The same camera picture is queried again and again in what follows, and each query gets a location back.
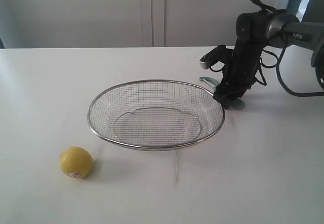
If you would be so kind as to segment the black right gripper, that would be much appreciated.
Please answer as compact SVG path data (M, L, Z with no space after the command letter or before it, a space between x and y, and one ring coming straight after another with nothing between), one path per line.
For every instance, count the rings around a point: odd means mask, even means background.
M213 98L221 101L224 109L244 109L245 103L241 97L246 90L255 82L266 85L264 77L260 81L255 78L255 74L268 39L269 21L268 12L243 13L238 16L234 51L226 62L223 79L213 94Z

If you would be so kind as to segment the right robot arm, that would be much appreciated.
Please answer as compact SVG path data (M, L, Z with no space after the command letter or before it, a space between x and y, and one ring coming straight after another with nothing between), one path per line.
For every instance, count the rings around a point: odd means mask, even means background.
M236 43L231 54L226 54L223 79L216 87L213 98L224 109L242 97L254 83L266 85L258 80L261 71L261 54L267 46L281 49L274 65L280 85L296 97L323 96L323 91L298 93L292 91L282 80L279 66L287 47L295 45L311 50L311 66L315 68L319 85L323 86L323 24L300 22L292 14L244 13L236 21Z

